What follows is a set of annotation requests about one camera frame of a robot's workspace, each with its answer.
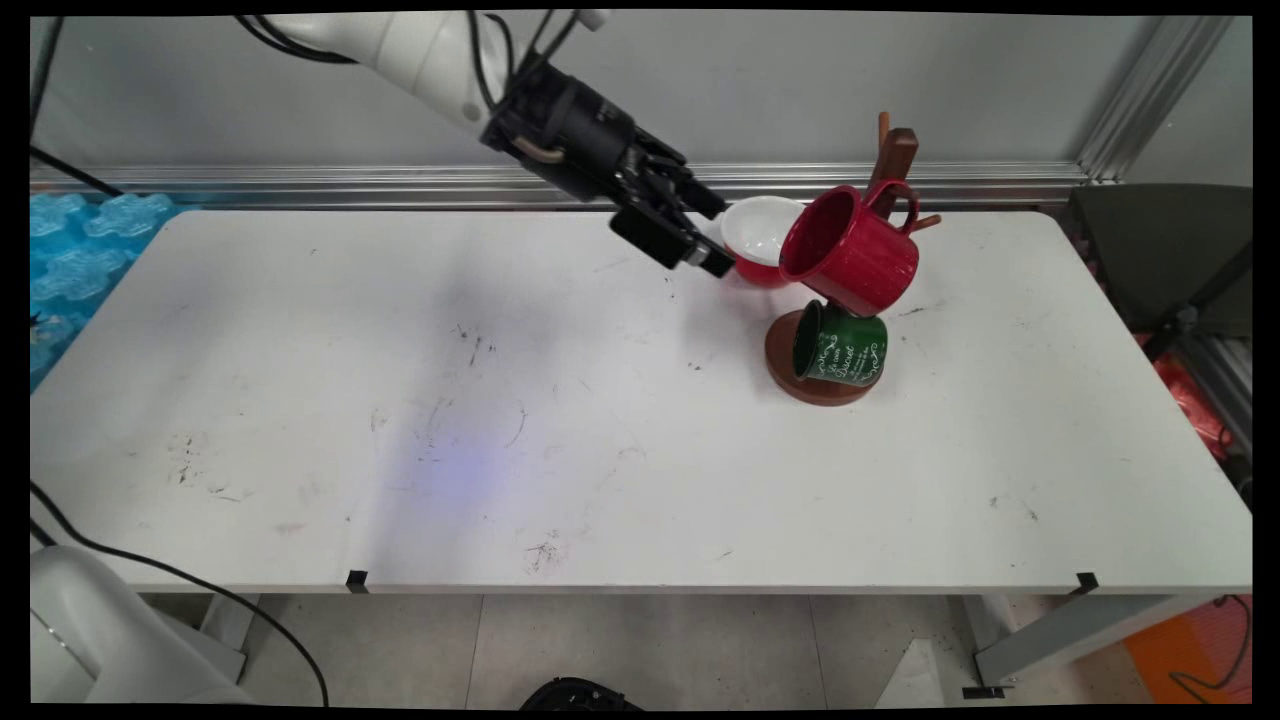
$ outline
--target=white table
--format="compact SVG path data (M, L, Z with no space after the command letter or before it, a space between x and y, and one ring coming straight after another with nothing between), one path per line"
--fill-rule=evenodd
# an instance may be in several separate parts
M918 233L837 409L763 361L808 288L668 272L607 219L179 215L32 396L33 478L244 592L1252 587L1251 514L1048 217Z

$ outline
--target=red bowl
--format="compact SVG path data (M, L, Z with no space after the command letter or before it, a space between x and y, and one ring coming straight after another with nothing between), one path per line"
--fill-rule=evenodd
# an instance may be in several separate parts
M773 288L782 287L791 282L782 277L782 270L778 269L777 265L771 266L753 263L737 252L733 252L730 247L726 247L724 250L728 250L728 254L736 260L736 263L733 263L733 269L737 270L737 274L742 275L742 279L751 284Z
M721 220L724 249L737 263L737 274L760 287L782 287L778 258L791 225L804 211L804 204L786 197L758 196L735 202Z

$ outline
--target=mug tree stand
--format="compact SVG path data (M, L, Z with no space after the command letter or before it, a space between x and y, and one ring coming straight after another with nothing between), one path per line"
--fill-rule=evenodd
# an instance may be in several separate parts
M882 179L906 179L906 173L911 169L911 160L919 147L915 132L910 128L888 129L888 113L879 114L879 156L876 159L876 169L872 172L868 190ZM877 215L888 219L893 210L893 199L887 193L877 205L872 208ZM915 224L916 229L933 227L941 222L938 215L922 218ZM773 320L769 332L764 336L764 361L769 366L769 375L783 391L800 402L836 407L849 405L859 397L867 395L870 387L846 386L831 380L818 380L812 378L797 378L791 363L791 347L795 345L796 328L800 325L800 316L804 310L792 310Z

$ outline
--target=green mug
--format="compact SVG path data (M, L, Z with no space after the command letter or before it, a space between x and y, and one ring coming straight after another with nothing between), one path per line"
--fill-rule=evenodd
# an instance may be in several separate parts
M797 378L870 387L884 369L888 328L879 318L859 318L814 300L805 306L791 345Z

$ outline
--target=cable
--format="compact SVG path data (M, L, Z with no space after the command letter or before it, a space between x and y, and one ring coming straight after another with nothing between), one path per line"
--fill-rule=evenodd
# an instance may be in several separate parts
M244 606L246 609L248 609L251 612L253 612L253 615L257 615L262 620L266 620L266 623L269 625L271 625L273 628L275 628L282 635L284 635L284 638L287 641L289 641L291 643L293 643L293 647L298 648L298 652L302 655L302 659L306 660L307 665L311 666L311 671L315 674L316 682L320 683L320 701L321 701L321 703L324 703L325 707L329 707L329 685L325 684L325 682L324 682L324 673L320 671L320 666L316 665L315 659L311 657L311 653L307 652L307 648L302 647L302 643L298 642L298 638L293 637L293 633L285 630L284 625L282 625L279 621L276 621L275 618L271 618L271 615L268 614L265 610L260 609L259 606L256 606L252 602L244 600L243 597L233 593L229 589L225 589L225 588L221 588L219 585L215 585L214 583L210 583L207 580L201 580L200 578L197 578L197 577L195 577L195 575L192 575L189 573L183 573L182 570L179 570L179 569L177 569L177 568L174 568L172 565L165 565L164 562L160 562L159 560L152 560L150 557L146 557L145 555L136 555L136 553L128 552L125 550L116 550L114 547L108 547L108 546L105 546L102 543L99 543L99 542L88 539L87 537L79 534L79 532L70 524L70 521L67 519L67 516L63 515L63 511L58 509L58 505L55 505L54 501L50 500L50 497L47 495L45 495L45 491L42 491L40 488L40 486L36 484L36 480L31 480L31 495L36 496L36 500L38 500L40 503L45 506L45 510L49 510L49 514L54 516L54 520L58 521L58 525L61 527L63 530L68 536L72 537L72 539L74 539L76 542L83 544L84 547L87 547L90 550L96 550L96 551L99 551L101 553L105 553L105 555L114 555L115 557L123 557L125 560L132 560L134 562L141 562L143 565L150 565L151 568L156 568L159 570L164 570L165 573L169 573L170 575L175 575L178 578L182 578L183 580L187 580L188 583L200 585L200 587L205 588L206 591L215 592L215 593L218 593L218 594L220 594L220 596L223 596L223 597L225 597L228 600L232 600L232 601L234 601L234 602ZM38 528L38 525L36 525L35 519L32 519L31 527L32 527L32 533L35 533L36 529Z
M507 27L507 20L494 13L485 13L484 17L498 23L498 29L502 31L502 38L507 44L507 82L504 85L511 85L511 81L516 77L516 45L511 41L511 28Z
M82 169L79 169L79 168L69 164L69 163L64 163L64 161L59 160L58 158L54 158L52 155L50 155L49 152L45 152L44 150L36 147L35 145L31 145L29 147L31 147L31 156L35 158L35 159L37 159L37 160L40 160L41 163L46 164L46 165L49 165L50 168L52 168L52 169L55 169L55 170L58 170L58 172L60 172L63 174L70 176L70 177L81 181L82 183L92 187L93 190L97 190L99 192L104 192L106 195L110 195L111 197L119 197L119 196L124 195L119 190L116 190L116 188L106 184L105 182L95 178L93 176L86 173L84 170L82 170Z
M541 60L541 64L549 63L552 55L554 55L556 51L559 50L561 45L564 45L564 38L568 37L570 31L572 31L573 26L577 24L577 17L580 12L581 10L573 10L572 13L570 13L568 22L564 23L564 27L559 31L559 35L557 35L556 38L552 40L552 44L547 46L547 50L541 54L541 58L539 58Z
M271 20L266 19L266 15L253 15L253 19L257 20L257 24L262 28L262 31L270 35L273 40L275 40L280 45L284 45L285 47L292 50L294 55L300 58L305 58L307 60L315 60L317 63L334 63L343 65L351 65L356 63L355 60L347 58L346 55L329 53L326 50L316 50L315 47L308 47L306 45L302 45L297 40L293 40L292 37L280 32L274 24L271 24Z
M564 44L564 38L568 37L570 31L572 31L573 26L577 24L577 15L579 10L572 10L570 13L568 22L564 23L564 27L561 28L561 31L552 40L550 45L547 46L547 51L539 54L536 58L534 58L531 63L529 63L527 60L530 53L534 51L534 44L532 42L529 44L529 49L525 50L525 58L520 61L521 67L520 77L516 78L516 82L511 83L511 86L507 88L507 94L503 95L502 101L498 102L498 106L489 113L490 117L495 118L500 115L503 110L507 109L507 105L509 105L512 99L516 96L516 90L518 90L521 85L527 82L529 78L531 78L534 73L536 73L543 65L550 61L552 55L554 55L556 51L559 50L559 46ZM543 24L545 24L549 18L550 18L550 10L548 10L548 14L543 17Z
M40 541L40 544L45 547L58 544L58 541L55 541L52 536L46 533L45 529L40 527L40 523L36 523L35 518L31 519L31 534L35 536L36 539Z
M538 23L538 29L534 31L534 38L529 41L529 47L525 47L525 54L520 58L521 72L524 72L525 67L529 64L530 58L538 54L538 41L541 40L543 31L547 29L547 23L552 22L552 15L554 14L554 8L543 13L543 19Z
M311 60L312 63L329 63L334 65L356 64L356 60L352 60L346 55L316 50L314 47L307 47L306 45L294 41L289 36L280 32L264 15L253 15L253 19L259 22L261 28L255 27L253 23L248 20L248 15L232 15L232 17L236 18L236 22L238 22L241 27L247 29L250 35L262 41L264 45L271 47L273 50L284 53L285 55L292 55L302 60Z
M471 69L476 73L476 82L480 83L480 95L484 96L484 104L493 111L495 102L493 101L493 94L489 92L489 81L484 77L484 63L480 59L480 23L476 20L476 12L467 10L467 27L471 31Z
M1235 662L1231 664L1231 669L1226 671L1226 675L1224 675L1221 680L1219 680L1217 683L1213 683L1213 684L1208 684L1204 680L1201 680L1199 678L1193 678L1192 675L1188 675L1187 673L1178 673L1178 671L1175 671L1175 673L1170 673L1169 674L1169 679L1170 680L1178 683L1178 687L1180 687L1184 691L1189 692L1192 694L1192 697L1194 697L1196 700L1201 701L1202 705L1213 705L1213 703L1211 703L1210 701L1204 700L1198 692L1193 691L1185 683L1183 683L1183 678L1185 678L1188 682L1196 683L1197 685L1199 685L1202 688L1206 688L1206 689L1210 689L1210 691L1220 691L1220 689L1225 688L1228 685L1228 683L1231 682L1231 678L1235 676L1235 673L1240 669L1240 665L1244 662L1244 655L1249 650L1249 639L1253 637L1253 611L1249 610L1249 606L1245 605L1243 600L1240 600L1240 596L1238 596L1238 594L1229 594L1229 596L1225 596L1225 597L1220 597L1220 598L1217 598L1217 600L1213 601L1213 607L1222 607L1224 605L1226 605L1226 598L1228 597L1230 597L1231 600L1234 600L1236 603L1239 603L1239 606L1242 609L1244 609L1244 642L1240 643L1240 652L1238 652L1235 655Z
M36 74L31 83L31 132L27 133L27 142L31 142L31 138L36 137L36 118L40 117L40 104L45 100L49 68L54 64L54 51L58 49L58 37L61 33L63 17L58 15L54 18L54 24L49 27L49 33L45 36L45 45L40 49L40 59L36 60Z

